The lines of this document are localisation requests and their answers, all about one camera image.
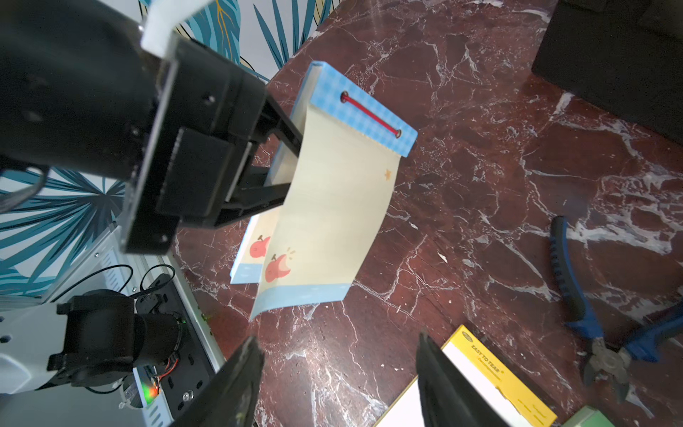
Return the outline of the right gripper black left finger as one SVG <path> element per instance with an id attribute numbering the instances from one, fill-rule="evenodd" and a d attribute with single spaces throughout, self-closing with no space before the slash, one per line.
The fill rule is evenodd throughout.
<path id="1" fill-rule="evenodd" d="M 251 426 L 265 354 L 254 336 L 245 339 L 219 370 L 195 337 L 186 338 L 167 376 L 173 426 Z"/>

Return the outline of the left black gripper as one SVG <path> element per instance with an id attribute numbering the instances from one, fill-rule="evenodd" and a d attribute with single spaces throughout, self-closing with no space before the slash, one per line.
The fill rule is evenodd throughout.
<path id="1" fill-rule="evenodd" d="M 249 167 L 270 135 L 299 157 L 302 133 L 259 78 L 176 39 L 142 163 L 126 190 L 121 249 L 165 254 L 180 226 L 221 228 L 282 206 L 290 183 Z"/>

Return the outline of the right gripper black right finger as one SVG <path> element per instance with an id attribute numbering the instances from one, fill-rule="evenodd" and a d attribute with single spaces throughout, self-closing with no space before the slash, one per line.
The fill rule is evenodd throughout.
<path id="1" fill-rule="evenodd" d="M 425 332 L 419 337 L 416 371 L 425 426 L 507 425 Z"/>

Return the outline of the yellow topped cream memo pad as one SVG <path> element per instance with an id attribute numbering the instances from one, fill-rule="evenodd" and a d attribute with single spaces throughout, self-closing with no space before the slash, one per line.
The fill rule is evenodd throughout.
<path id="1" fill-rule="evenodd" d="M 377 426 L 552 426 L 558 419 L 466 326 L 443 345 L 421 333 L 416 372 Z"/>

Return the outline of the blue topped cream memo pad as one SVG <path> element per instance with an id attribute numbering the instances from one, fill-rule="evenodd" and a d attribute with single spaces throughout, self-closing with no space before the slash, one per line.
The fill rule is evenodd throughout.
<path id="1" fill-rule="evenodd" d="M 348 285 L 386 215 L 400 160 L 418 133 L 326 62 L 295 103 L 303 142 L 281 208 L 254 218 L 234 284 Z"/>

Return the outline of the large green memo pad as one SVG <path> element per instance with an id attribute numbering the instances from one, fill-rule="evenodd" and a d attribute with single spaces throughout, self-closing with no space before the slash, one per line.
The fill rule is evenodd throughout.
<path id="1" fill-rule="evenodd" d="M 562 427 L 615 427 L 599 410 L 591 406 L 582 407 Z"/>

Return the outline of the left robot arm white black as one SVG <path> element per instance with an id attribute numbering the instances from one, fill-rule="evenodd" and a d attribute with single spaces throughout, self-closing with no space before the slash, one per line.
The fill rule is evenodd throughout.
<path id="1" fill-rule="evenodd" d="M 302 134 L 265 84 L 178 35 L 151 44 L 156 14 L 134 20 L 99 1 L 1 5 L 1 168 L 39 178 L 1 199 L 35 197 L 53 167 L 126 185 L 120 247 L 165 254 L 179 226 L 218 229 L 281 206 L 253 160 L 272 135 L 293 154 Z M 1 391 L 111 384 L 174 363 L 177 313 L 138 313 L 137 296 L 96 289 L 1 316 Z"/>

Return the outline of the yellow black toolbox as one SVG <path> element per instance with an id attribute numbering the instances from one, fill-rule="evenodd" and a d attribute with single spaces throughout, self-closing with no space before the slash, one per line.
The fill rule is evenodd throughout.
<path id="1" fill-rule="evenodd" d="M 535 75 L 682 142 L 682 3 L 560 1 Z"/>

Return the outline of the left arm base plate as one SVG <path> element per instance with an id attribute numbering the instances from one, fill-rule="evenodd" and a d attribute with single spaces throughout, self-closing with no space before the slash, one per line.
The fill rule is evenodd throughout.
<path id="1" fill-rule="evenodd" d="M 189 285 L 174 267 L 149 268 L 133 291 L 149 291 L 136 300 L 138 313 L 168 315 L 175 322 L 161 334 L 169 341 L 169 354 L 133 370 L 144 424 L 169 426 L 190 410 L 215 376 L 218 350 Z"/>

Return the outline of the aluminium front rail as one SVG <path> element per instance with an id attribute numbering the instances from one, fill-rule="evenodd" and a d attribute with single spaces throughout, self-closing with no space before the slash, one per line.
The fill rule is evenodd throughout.
<path id="1" fill-rule="evenodd" d="M 169 354 L 161 336 L 175 327 L 168 315 L 140 314 L 135 292 L 142 275 L 166 256 L 121 253 L 109 231 L 82 255 L 46 299 L 1 312 L 1 393 L 28 393 L 32 401 L 52 398 L 64 406 L 70 425 L 91 425 L 84 407 L 92 394 L 120 398 L 140 410 L 135 368 Z"/>

